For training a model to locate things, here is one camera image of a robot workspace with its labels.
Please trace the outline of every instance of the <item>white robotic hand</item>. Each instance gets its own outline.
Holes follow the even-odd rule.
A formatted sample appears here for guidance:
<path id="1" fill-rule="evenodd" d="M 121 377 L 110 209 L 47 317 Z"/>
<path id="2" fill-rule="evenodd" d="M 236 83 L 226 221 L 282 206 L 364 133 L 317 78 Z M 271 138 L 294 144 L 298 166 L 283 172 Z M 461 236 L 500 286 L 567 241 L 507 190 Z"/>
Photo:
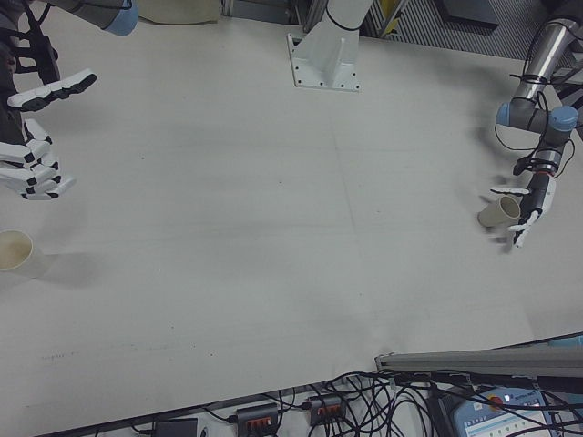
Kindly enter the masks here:
<path id="1" fill-rule="evenodd" d="M 8 98 L 8 108 L 20 112 L 38 111 L 55 100 L 79 94 L 95 83 L 97 76 L 89 68 L 38 88 L 18 93 Z"/>
<path id="2" fill-rule="evenodd" d="M 0 183 L 30 200 L 58 198 L 75 184 L 61 175 L 51 138 L 35 120 L 25 120 L 24 145 L 0 142 Z"/>
<path id="3" fill-rule="evenodd" d="M 553 204 L 557 182 L 546 171 L 537 172 L 527 188 L 494 187 L 491 191 L 498 194 L 511 194 L 522 198 L 520 202 L 520 220 L 508 230 L 515 232 L 514 246 L 521 248 L 532 225 L 544 216 Z"/>

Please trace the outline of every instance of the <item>robotic arm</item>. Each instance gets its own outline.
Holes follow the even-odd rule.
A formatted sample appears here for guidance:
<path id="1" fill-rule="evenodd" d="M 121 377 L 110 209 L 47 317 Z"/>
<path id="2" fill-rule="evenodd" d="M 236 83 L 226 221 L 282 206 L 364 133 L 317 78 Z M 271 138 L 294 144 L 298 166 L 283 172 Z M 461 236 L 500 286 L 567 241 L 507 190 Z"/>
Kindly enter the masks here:
<path id="1" fill-rule="evenodd" d="M 0 0 L 0 184 L 27 199 L 58 198 L 75 180 L 61 175 L 52 140 L 33 119 L 22 124 L 21 113 L 37 111 L 58 99 L 85 91 L 97 80 L 89 69 L 61 79 L 58 54 L 40 28 L 50 7 L 60 7 L 113 34 L 129 34 L 138 21 L 132 0 L 50 0 L 36 20 L 32 0 Z M 18 21 L 26 14 L 29 30 L 18 31 Z M 29 47 L 19 46 L 26 40 Z M 21 58 L 34 61 L 23 66 Z M 37 72 L 43 85 L 18 93 L 14 74 Z"/>
<path id="2" fill-rule="evenodd" d="M 565 49 L 579 38 L 582 26 L 583 2 L 563 2 L 539 29 L 537 36 L 542 35 L 539 49 L 519 77 L 520 84 L 514 97 L 498 109 L 497 124 L 540 134 L 537 146 L 526 157 L 518 160 L 513 171 L 515 176 L 525 170 L 533 173 L 528 187 L 492 188 L 495 193 L 522 198 L 520 220 L 517 225 L 509 228 L 515 232 L 514 244 L 517 248 L 522 247 L 532 225 L 550 210 L 556 190 L 554 177 L 558 172 L 565 145 L 578 123 L 578 112 L 575 108 L 557 107 L 549 111 L 542 93 L 545 86 L 550 84 L 557 62 Z"/>

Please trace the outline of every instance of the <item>paper cup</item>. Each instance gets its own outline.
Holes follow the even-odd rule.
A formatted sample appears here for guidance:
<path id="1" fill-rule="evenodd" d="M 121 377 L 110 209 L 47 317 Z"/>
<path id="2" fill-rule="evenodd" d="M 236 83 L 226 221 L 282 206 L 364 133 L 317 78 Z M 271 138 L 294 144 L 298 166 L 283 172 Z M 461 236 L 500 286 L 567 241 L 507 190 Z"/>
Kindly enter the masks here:
<path id="1" fill-rule="evenodd" d="M 0 271 L 34 279 L 48 270 L 48 257 L 19 230 L 0 232 Z"/>
<path id="2" fill-rule="evenodd" d="M 501 225 L 520 217 L 520 205 L 512 196 L 502 196 L 477 215 L 477 221 L 486 228 Z"/>

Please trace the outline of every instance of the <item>blue joint cap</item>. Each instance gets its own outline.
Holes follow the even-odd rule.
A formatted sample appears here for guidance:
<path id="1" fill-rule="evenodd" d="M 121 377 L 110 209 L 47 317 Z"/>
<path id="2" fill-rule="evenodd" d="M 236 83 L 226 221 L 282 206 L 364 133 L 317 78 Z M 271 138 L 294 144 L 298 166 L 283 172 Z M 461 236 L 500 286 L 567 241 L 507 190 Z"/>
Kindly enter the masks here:
<path id="1" fill-rule="evenodd" d="M 128 7 L 128 0 L 124 0 L 123 7 Z M 107 30 L 117 36 L 126 36 L 131 34 L 138 22 L 138 2 L 134 0 L 130 9 L 123 9 L 113 19 L 111 24 L 103 30 Z"/>
<path id="2" fill-rule="evenodd" d="M 559 348 L 583 346 L 583 335 L 579 335 L 578 337 L 570 337 L 568 339 L 551 340 L 548 345 Z"/>
<path id="3" fill-rule="evenodd" d="M 510 126 L 510 104 L 508 102 L 500 105 L 496 114 L 496 123 L 498 125 Z"/>
<path id="4" fill-rule="evenodd" d="M 577 125 L 578 118 L 574 107 L 556 107 L 550 112 L 548 125 L 559 132 L 570 132 Z"/>

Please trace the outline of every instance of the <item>white table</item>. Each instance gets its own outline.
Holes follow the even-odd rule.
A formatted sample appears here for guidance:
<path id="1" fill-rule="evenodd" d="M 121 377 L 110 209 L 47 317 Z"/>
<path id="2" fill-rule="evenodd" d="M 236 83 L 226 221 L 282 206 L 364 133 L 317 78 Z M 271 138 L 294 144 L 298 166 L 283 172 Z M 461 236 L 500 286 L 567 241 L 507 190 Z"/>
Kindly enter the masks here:
<path id="1" fill-rule="evenodd" d="M 360 94 L 299 89 L 289 30 L 51 14 L 63 75 L 99 80 L 36 115 L 77 185 L 0 190 L 2 228 L 56 254 L 0 276 L 0 435 L 581 330 L 581 155 L 522 250 L 475 219 L 516 182 L 492 126 L 520 63 L 362 40 Z"/>

